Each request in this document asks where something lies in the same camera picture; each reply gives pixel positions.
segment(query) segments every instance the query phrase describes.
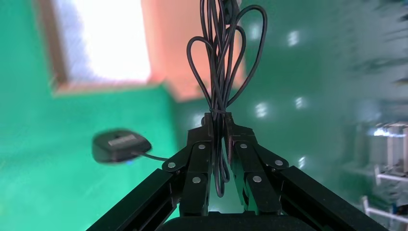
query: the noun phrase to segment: screw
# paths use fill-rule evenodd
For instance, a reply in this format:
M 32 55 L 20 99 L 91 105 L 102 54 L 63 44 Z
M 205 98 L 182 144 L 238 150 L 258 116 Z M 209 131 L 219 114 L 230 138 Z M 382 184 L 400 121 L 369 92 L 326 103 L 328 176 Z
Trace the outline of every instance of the screw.
M 262 178 L 261 178 L 260 176 L 254 176 L 254 177 L 252 177 L 252 179 L 253 179 L 256 183 L 259 183 L 259 182 L 262 181 Z
M 176 166 L 176 164 L 173 163 L 173 162 L 170 162 L 170 163 L 168 163 L 168 165 L 167 165 L 167 167 L 169 167 L 169 168 L 174 168 L 175 166 Z
M 193 182 L 194 184 L 197 184 L 197 183 L 200 183 L 200 182 L 201 182 L 201 179 L 200 179 L 199 177 L 194 177 L 194 178 L 192 179 L 192 182 Z

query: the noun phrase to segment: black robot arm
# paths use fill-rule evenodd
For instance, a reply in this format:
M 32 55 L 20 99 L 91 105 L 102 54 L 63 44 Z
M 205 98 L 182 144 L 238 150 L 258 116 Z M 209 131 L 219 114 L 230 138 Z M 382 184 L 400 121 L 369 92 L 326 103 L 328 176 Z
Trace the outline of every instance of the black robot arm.
M 187 145 L 88 231 L 385 231 L 282 157 L 260 146 L 251 128 L 224 114 L 224 141 L 245 212 L 208 212 L 213 124 L 189 131 Z M 179 203 L 180 217 L 164 223 Z

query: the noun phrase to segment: black cable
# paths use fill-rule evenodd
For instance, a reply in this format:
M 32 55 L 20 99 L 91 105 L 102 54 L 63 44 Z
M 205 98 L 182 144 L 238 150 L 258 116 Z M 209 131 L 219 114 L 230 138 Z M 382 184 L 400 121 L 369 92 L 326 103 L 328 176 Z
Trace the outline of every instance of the black cable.
M 147 154 L 147 153 L 139 153 L 139 152 L 137 152 L 137 153 L 133 153 L 133 154 L 135 154 L 135 155 L 142 155 L 142 156 L 145 156 L 145 157 L 150 158 L 150 159 L 153 159 L 153 160 L 159 160 L 159 161 L 167 161 L 167 160 L 168 160 L 168 158 L 158 157 L 158 156 L 154 156 L 154 155 L 149 155 L 149 154 Z
M 207 19 L 205 18 L 205 10 L 207 10 Z M 246 49 L 246 35 L 242 27 L 238 26 L 239 20 L 249 11 L 256 10 L 262 14 L 263 26 L 261 41 L 259 43 L 256 60 L 245 79 L 243 85 L 239 88 L 237 93 L 230 99 L 232 85 L 237 74 L 238 67 L 243 59 Z M 239 11 L 239 6 L 236 0 L 200 0 L 200 20 L 203 31 L 203 36 L 196 36 L 190 39 L 187 44 L 187 59 L 189 61 L 191 70 L 204 93 L 204 97 L 213 115 L 213 130 L 214 143 L 212 147 L 212 164 L 213 174 L 215 178 L 215 185 L 217 195 L 222 197 L 224 195 L 225 183 L 230 179 L 227 162 L 222 150 L 224 114 L 226 108 L 231 105 L 243 92 L 243 90 L 251 81 L 255 71 L 259 65 L 262 56 L 262 49 L 265 44 L 266 32 L 268 27 L 268 18 L 265 10 L 258 5 L 251 5 Z M 232 68 L 232 56 L 234 51 L 235 31 L 238 31 L 242 37 L 242 47 L 235 66 Z M 208 93 L 191 56 L 191 47 L 194 42 L 200 41 L 205 44 L 211 78 L 211 96 Z M 227 67 L 225 67 L 225 56 L 228 51 Z

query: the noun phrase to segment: cable bundle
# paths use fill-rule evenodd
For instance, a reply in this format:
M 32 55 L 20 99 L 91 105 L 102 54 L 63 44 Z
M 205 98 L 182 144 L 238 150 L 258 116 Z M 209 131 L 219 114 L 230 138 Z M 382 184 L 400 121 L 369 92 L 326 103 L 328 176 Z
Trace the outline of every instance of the cable bundle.
M 262 14 L 263 26 L 261 41 L 259 44 L 255 63 L 251 71 L 249 72 L 248 77 L 244 81 L 243 85 L 239 88 L 237 93 L 230 99 L 232 84 L 234 82 L 235 75 L 237 74 L 238 67 L 242 61 L 246 48 L 245 31 L 238 25 L 238 22 L 247 12 L 252 10 L 259 11 Z M 254 75 L 256 68 L 258 67 L 262 55 L 262 49 L 265 43 L 268 19 L 265 10 L 258 5 L 250 5 L 240 11 L 237 0 L 207 0 L 206 4 L 204 0 L 200 0 L 200 18 L 203 36 L 197 36 L 190 39 L 187 45 L 187 58 L 191 70 L 204 93 L 210 111 L 213 114 L 213 174 L 217 195 L 218 197 L 222 197 L 224 195 L 225 189 L 224 184 L 227 183 L 230 179 L 227 163 L 222 151 L 224 124 L 223 117 L 226 108 L 231 105 L 242 93 L 242 91 L 245 89 L 252 76 Z M 235 66 L 232 68 L 234 37 L 236 30 L 241 34 L 242 47 Z M 192 60 L 191 47 L 195 41 L 201 41 L 205 43 L 207 49 L 208 61 L 210 63 L 211 96 L 208 94 L 208 91 L 202 79 L 200 78 L 200 75 L 198 74 Z M 227 54 L 227 51 L 228 62 L 227 67 L 225 67 L 225 56 Z

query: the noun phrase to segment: green wall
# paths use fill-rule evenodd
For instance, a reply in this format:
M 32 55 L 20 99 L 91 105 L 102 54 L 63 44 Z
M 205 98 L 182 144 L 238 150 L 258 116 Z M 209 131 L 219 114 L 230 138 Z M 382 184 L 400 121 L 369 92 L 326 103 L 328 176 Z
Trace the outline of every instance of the green wall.
M 102 166 L 95 132 L 130 128 L 176 152 L 163 88 L 55 98 L 31 1 L 0 0 L 0 230 L 82 231 L 161 162 Z

